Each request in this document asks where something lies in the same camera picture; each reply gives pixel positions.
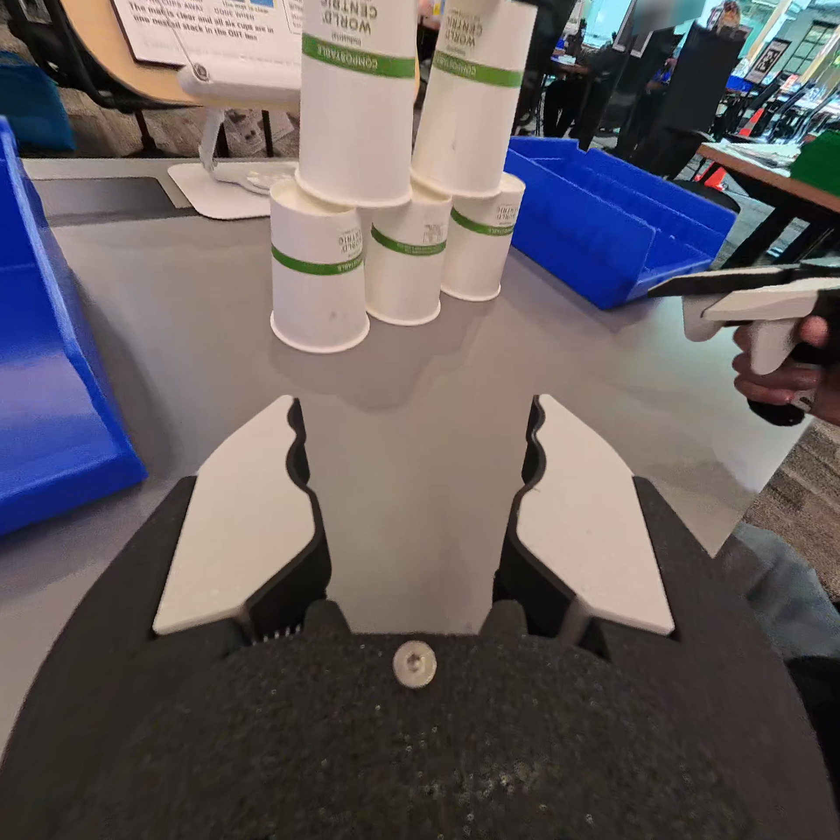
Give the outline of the blue storage box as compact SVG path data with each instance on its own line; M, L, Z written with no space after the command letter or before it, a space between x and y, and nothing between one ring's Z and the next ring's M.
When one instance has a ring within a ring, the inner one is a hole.
M1 52L1 114L20 149L74 152L67 111L53 80L10 51Z

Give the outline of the white paper cup green band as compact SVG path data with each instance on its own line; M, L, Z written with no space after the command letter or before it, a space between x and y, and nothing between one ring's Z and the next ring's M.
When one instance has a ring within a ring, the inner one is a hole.
M504 172L496 195L457 197L448 222L441 291L463 301L490 301L501 277L526 186Z
M371 325L358 210L309 195L294 177L276 182L269 200L272 331L311 354L359 345Z
M371 211L364 281L373 318L416 327L438 317L452 202L451 195L413 184L407 203Z
M413 149L416 183L451 196L499 193L537 12L522 2L445 4Z
M417 2L307 1L297 181L349 207L398 207L411 190Z

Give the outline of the blue plastic bin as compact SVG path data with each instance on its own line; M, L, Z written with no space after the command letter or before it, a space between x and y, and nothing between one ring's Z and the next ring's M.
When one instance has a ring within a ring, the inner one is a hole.
M601 310L708 270L738 213L574 140L514 136L524 182L511 245Z
M1 534L99 501L148 472L75 277L1 118Z

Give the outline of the wooden display board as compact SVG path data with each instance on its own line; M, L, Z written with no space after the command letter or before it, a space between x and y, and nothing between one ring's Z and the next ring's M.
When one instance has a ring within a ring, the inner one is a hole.
M108 74L131 91L166 107L225 107L229 109L281 110L295 116L300 111L300 93L281 93L274 101L265 99L195 97L184 91L178 69L138 63L121 29L110 1L60 1L73 34L87 53Z

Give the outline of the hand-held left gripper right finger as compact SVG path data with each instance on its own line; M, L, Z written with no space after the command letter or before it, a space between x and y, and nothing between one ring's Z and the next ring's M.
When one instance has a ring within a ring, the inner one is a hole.
M610 623L676 639L635 474L547 393L532 399L493 583L494 601L517 603L537 637L592 644Z

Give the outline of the printed tag sign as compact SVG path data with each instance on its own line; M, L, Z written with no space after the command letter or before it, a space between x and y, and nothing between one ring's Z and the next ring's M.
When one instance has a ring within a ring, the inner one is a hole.
M781 71L784 63L783 58L790 46L790 40L785 38L774 37L768 42L756 66L756 70L763 71L760 85L769 85L776 78Z

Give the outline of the printed instruction sheet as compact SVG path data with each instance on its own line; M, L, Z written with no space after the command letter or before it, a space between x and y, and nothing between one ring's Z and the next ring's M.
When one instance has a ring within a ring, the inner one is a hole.
M182 67L205 59L299 65L300 1L112 1L138 62Z

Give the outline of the brown wooden table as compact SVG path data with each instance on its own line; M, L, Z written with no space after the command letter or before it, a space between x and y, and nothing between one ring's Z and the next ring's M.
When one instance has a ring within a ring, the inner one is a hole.
M771 208L770 214L722 264L723 269L756 265L795 220L806 223L775 260L838 256L839 197L820 186L795 179L781 168L760 163L745 143L703 143L698 155L712 163L711 171L725 170L747 195Z

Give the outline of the green box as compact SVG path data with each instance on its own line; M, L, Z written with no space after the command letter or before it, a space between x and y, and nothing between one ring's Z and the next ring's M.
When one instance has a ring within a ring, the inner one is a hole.
M839 196L839 131L827 130L804 143L791 164L790 178Z

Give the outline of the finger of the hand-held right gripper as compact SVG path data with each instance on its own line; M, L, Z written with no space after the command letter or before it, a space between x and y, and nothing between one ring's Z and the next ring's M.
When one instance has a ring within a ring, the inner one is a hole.
M838 308L839 279L802 279L780 286L682 299L684 334L704 342L731 322L802 320Z
M648 289L647 298L727 295L736 291L786 287L799 280L820 276L821 265L816 262L710 270L671 277Z

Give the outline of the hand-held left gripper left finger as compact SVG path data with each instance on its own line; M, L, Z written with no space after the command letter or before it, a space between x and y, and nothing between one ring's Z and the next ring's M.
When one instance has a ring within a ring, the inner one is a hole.
M206 459L154 616L157 636L232 621L254 638L279 637L325 598L332 564L306 442L300 401L282 395Z

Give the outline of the person's right hand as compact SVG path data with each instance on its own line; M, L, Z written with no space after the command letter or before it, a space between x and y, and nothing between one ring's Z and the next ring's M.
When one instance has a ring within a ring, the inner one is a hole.
M811 370L786 361L778 370L758 375L751 369L750 327L742 325L733 334L739 354L732 360L736 372L735 389L756 403L782 406L791 403L798 392L814 391L812 415L827 424L839 426L839 370Z

